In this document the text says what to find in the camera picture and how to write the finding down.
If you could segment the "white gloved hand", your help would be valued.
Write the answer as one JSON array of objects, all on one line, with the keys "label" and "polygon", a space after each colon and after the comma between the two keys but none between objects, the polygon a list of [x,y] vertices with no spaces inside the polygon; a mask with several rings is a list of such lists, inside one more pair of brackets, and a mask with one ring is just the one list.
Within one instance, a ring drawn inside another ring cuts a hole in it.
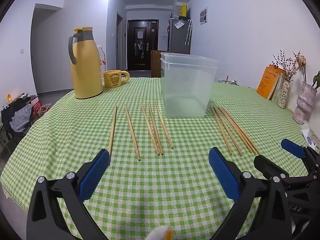
[{"label": "white gloved hand", "polygon": [[159,226],[153,229],[145,240],[173,240],[174,231],[170,226]]}]

